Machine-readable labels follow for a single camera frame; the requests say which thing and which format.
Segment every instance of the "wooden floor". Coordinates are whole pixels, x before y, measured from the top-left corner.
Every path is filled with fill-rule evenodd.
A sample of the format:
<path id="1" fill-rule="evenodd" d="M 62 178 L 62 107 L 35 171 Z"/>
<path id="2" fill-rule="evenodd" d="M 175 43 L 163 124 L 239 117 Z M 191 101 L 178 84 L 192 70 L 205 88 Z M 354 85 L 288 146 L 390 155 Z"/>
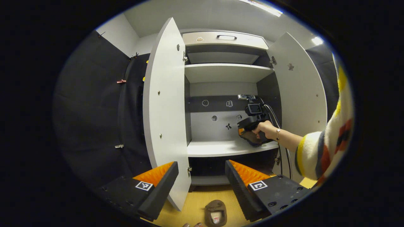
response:
<path id="1" fill-rule="evenodd" d="M 300 182 L 306 188 L 311 188 L 315 183 L 316 181 L 308 178 L 304 178 Z M 226 205 L 227 223 L 225 226 L 245 226 L 251 223 L 245 219 L 230 185 L 196 187 L 193 192 L 188 193 L 181 212 L 177 211 L 167 200 L 158 219 L 152 223 L 163 227 L 182 227 L 185 223 L 189 223 L 193 227 L 196 223 L 202 222 L 203 226 L 206 226 L 204 208 L 212 200 L 221 200 Z"/>

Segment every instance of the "slipper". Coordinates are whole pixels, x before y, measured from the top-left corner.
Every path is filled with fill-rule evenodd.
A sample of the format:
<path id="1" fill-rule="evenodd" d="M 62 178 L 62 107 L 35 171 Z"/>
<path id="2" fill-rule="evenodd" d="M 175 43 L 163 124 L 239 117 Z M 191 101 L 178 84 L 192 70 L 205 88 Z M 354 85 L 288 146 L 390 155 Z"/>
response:
<path id="1" fill-rule="evenodd" d="M 205 224 L 209 227 L 224 226 L 227 222 L 226 206 L 220 200 L 213 200 L 205 206 Z"/>

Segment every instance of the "cabinet door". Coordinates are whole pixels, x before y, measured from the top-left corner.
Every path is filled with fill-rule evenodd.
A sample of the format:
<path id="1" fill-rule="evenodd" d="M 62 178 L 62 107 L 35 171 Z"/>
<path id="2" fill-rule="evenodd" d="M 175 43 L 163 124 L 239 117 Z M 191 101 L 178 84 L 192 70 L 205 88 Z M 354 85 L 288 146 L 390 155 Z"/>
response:
<path id="1" fill-rule="evenodd" d="M 320 75 L 309 55 L 289 33 L 277 39 L 267 53 L 276 61 L 273 66 L 281 98 L 282 128 L 301 136 L 323 131 L 327 124 L 327 102 Z M 293 180 L 300 182 L 302 177 L 293 169 Z M 288 176 L 287 165 L 284 170 Z"/>
<path id="2" fill-rule="evenodd" d="M 143 125 L 153 168 L 177 161 L 179 173 L 168 200 L 181 210 L 187 197 L 187 135 L 185 131 L 185 44 L 173 18 L 161 29 L 150 53 L 143 92 Z"/>

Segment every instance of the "drawer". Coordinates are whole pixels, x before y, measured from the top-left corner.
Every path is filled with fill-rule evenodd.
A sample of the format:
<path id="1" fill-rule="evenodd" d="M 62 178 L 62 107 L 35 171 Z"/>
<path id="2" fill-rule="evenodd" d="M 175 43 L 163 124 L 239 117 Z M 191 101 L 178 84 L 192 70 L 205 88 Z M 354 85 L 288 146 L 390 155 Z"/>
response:
<path id="1" fill-rule="evenodd" d="M 191 32 L 184 33 L 182 38 L 186 46 L 223 44 L 268 49 L 263 38 L 235 32 Z"/>

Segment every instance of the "striped sweater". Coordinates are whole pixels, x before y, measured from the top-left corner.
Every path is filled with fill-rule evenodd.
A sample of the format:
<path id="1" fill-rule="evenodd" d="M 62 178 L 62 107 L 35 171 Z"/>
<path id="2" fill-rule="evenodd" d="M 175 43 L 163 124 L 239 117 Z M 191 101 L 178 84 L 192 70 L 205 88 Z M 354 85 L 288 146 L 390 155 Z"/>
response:
<path id="1" fill-rule="evenodd" d="M 305 135 L 296 149 L 298 172 L 318 180 L 316 186 L 322 184 L 335 169 L 345 154 L 352 133 L 354 107 L 350 87 L 342 67 L 337 63 L 336 70 L 339 100 L 326 129 Z"/>

